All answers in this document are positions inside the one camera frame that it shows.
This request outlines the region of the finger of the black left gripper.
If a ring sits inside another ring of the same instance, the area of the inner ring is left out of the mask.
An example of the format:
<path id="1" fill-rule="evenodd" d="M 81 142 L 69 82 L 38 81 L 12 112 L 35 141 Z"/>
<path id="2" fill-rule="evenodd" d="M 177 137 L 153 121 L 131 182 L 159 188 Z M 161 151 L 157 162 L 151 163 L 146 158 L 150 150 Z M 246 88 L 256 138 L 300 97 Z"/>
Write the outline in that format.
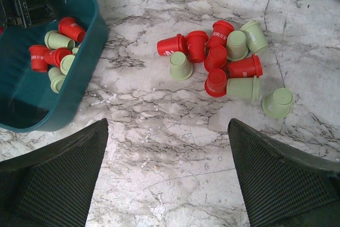
<path id="1" fill-rule="evenodd" d="M 1 27 L 31 28 L 56 19 L 48 0 L 1 0 Z"/>

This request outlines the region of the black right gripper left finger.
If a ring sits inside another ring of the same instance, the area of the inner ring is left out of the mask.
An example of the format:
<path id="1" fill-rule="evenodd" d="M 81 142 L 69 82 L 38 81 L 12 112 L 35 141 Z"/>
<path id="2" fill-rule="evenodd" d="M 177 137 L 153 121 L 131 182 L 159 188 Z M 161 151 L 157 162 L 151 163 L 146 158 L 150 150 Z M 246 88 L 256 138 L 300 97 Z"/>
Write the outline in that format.
<path id="1" fill-rule="evenodd" d="M 108 122 L 1 162 L 1 226 L 85 226 Z"/>

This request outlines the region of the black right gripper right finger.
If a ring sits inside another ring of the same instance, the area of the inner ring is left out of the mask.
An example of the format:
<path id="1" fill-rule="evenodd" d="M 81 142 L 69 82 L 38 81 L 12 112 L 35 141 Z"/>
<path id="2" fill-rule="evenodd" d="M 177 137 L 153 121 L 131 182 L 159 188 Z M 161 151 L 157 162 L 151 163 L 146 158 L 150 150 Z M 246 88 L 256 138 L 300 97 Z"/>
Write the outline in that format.
<path id="1" fill-rule="evenodd" d="M 339 226 L 339 163 L 238 119 L 230 120 L 228 136 L 251 226 Z"/>

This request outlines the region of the teal storage basket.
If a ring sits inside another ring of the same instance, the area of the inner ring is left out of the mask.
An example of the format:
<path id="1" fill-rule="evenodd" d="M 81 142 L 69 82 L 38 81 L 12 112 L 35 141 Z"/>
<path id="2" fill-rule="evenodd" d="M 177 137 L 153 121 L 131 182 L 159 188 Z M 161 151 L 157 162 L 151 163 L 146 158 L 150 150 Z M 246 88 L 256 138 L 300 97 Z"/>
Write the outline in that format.
<path id="1" fill-rule="evenodd" d="M 38 27 L 8 27 L 1 34 L 1 127 L 14 132 L 56 131 L 74 118 L 108 37 L 97 0 L 48 0 L 59 18 L 76 19 L 86 36 L 59 93 L 47 73 L 31 69 L 29 48 L 57 29 L 54 20 Z"/>

